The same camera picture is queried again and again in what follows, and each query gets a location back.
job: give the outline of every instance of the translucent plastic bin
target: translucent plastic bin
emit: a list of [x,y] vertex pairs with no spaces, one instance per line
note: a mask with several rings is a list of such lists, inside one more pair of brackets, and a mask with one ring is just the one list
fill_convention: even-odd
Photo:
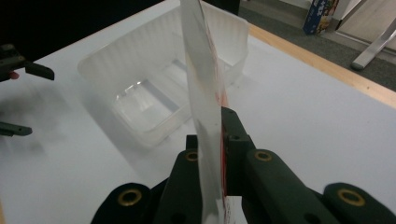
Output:
[[[227,87],[242,74],[248,23],[206,3],[203,9]],[[88,55],[78,71],[145,145],[191,116],[179,7]]]

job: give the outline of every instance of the table surface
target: table surface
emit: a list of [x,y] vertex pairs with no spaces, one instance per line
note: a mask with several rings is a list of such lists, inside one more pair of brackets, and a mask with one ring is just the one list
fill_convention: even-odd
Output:
[[[0,223],[90,223],[117,186],[153,187],[169,176],[195,133],[192,121],[156,147],[140,146],[77,65],[177,4],[164,1],[39,60],[54,82],[20,71],[0,83],[0,119],[34,129],[0,137]],[[248,49],[228,96],[255,145],[277,153],[311,189],[347,182],[396,212],[396,94],[253,25]],[[240,210],[236,219],[245,222]]]

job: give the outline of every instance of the white table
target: white table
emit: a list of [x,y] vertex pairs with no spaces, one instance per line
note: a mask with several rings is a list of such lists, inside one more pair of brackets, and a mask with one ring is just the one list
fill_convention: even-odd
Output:
[[[111,190],[153,187],[169,176],[191,120],[153,148],[139,146],[77,71],[88,53],[177,1],[112,25],[41,60],[56,79],[0,83],[0,120],[30,126],[0,136],[0,199],[6,223],[90,223]],[[359,186],[396,212],[396,110],[250,37],[244,75],[229,101],[257,147],[273,150],[319,192]],[[238,213],[237,223],[243,223]]]

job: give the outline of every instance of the blue box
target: blue box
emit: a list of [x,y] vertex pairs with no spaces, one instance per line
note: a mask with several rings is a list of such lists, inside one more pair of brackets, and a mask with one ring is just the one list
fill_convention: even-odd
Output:
[[321,35],[329,26],[339,0],[314,0],[306,16],[303,30],[307,35]]

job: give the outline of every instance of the white packet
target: white packet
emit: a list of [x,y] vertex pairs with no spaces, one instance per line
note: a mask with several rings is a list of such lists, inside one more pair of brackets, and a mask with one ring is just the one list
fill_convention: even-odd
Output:
[[221,106],[227,98],[217,53],[200,1],[181,0],[180,8],[191,113],[199,142],[202,223],[234,223],[233,204],[224,192]]

